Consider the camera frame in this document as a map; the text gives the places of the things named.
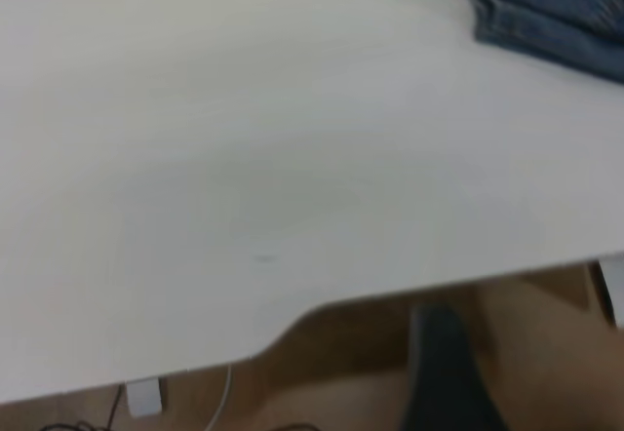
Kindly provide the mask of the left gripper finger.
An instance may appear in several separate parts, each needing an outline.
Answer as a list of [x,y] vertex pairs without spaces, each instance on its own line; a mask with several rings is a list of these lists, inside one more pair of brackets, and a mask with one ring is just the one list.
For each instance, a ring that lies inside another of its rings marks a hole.
[[505,430],[460,317],[421,306],[409,326],[409,398],[404,430]]

